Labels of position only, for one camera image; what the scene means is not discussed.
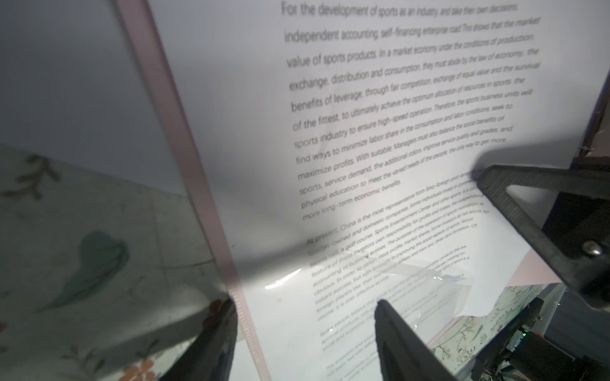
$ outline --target flower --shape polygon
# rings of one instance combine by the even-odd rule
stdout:
[[[154,379],[154,373],[150,371],[153,364],[150,358],[146,358],[140,362],[140,367],[130,365],[123,369],[123,376],[119,381],[151,381]]]

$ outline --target white paper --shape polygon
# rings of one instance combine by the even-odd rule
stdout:
[[[275,380],[380,379],[380,298],[487,314],[529,246],[470,173],[566,167],[610,62],[601,0],[151,6]]]

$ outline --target pink strip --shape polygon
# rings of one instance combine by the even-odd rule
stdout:
[[[207,243],[216,259],[220,276],[237,307],[239,323],[260,379],[270,381],[271,375],[254,330],[252,316],[237,278],[235,263],[224,237],[212,193],[188,128],[178,90],[174,84],[150,7],[146,0],[117,0],[117,4],[148,83],[152,101],[157,108],[174,158],[180,168],[182,180],[188,189]]]

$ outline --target metal bolt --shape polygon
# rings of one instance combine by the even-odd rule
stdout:
[[[600,244],[595,241],[585,241],[581,248],[591,257],[597,257],[603,253],[603,249],[601,248]]]

